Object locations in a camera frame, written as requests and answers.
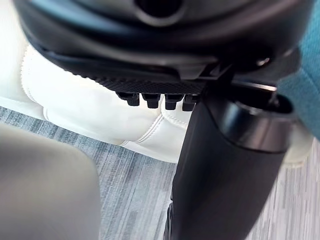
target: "white leather chair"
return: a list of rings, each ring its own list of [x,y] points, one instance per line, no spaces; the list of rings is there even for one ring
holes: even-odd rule
[[[102,142],[152,158],[177,163],[191,116],[182,111],[128,106],[90,79],[55,66],[28,45],[10,0],[0,1],[0,106],[54,123]],[[291,167],[307,158],[313,138],[306,131],[294,139],[285,160]]]

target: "gray object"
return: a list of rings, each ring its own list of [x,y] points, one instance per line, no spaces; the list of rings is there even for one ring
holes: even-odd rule
[[[98,240],[96,166],[76,148],[0,124],[0,239]]]

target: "carpet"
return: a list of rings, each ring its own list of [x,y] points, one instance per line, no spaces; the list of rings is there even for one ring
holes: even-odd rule
[[[100,178],[101,240],[162,240],[176,165],[0,107],[0,122],[73,145]],[[281,169],[247,240],[320,239],[320,146],[299,169]]]

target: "seam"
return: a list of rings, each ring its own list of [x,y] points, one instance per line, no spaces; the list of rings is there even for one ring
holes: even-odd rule
[[[28,47],[27,47],[26,50],[24,51],[22,63],[21,63],[21,65],[20,65],[20,84],[21,84],[22,90],[24,91],[24,94],[25,94],[28,98],[30,98],[31,101],[37,103],[37,101],[34,99],[34,97],[33,97],[32,94],[31,94],[30,88],[29,88],[28,86],[26,86],[26,85],[24,84],[24,81],[23,81],[23,69],[26,67],[26,66],[25,66],[25,58],[27,57],[27,52],[28,52]]]
[[[168,116],[168,118],[170,118],[170,119],[172,119],[172,120],[175,120],[176,122],[178,122],[178,123],[180,123],[180,124],[183,124],[183,125],[185,125],[185,126],[188,125],[186,122],[181,121],[180,119],[172,116],[172,115],[171,115],[170,113],[168,113],[168,112],[165,112],[165,114]]]
[[[152,124],[152,126],[149,128],[149,130],[140,138],[136,141],[137,144],[140,144],[146,140],[148,140],[150,137],[152,137],[152,135],[154,134],[154,132],[157,130],[157,128],[159,127],[160,123],[164,120],[164,116],[159,115],[158,118],[155,120],[155,122]]]
[[[42,107],[42,108],[43,108],[43,116],[44,116],[44,119],[47,120],[48,122],[51,122],[51,121],[49,120],[49,117],[48,117],[48,109],[47,109],[47,108],[44,108],[44,107]]]
[[[124,147],[125,145],[127,145],[129,143],[128,140],[123,141],[123,143],[119,144],[119,146]]]
[[[306,75],[308,81],[314,86],[316,93],[318,95],[320,95],[320,89],[319,87],[316,85],[316,83],[314,82],[313,78],[311,77],[311,75],[306,71],[306,69],[304,67],[301,68],[303,73]]]

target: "blue fabric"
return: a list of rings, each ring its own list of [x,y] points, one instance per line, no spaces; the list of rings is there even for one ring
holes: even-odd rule
[[[320,0],[315,1],[301,52],[300,71],[283,79],[278,92],[293,102],[300,119],[320,140]]]

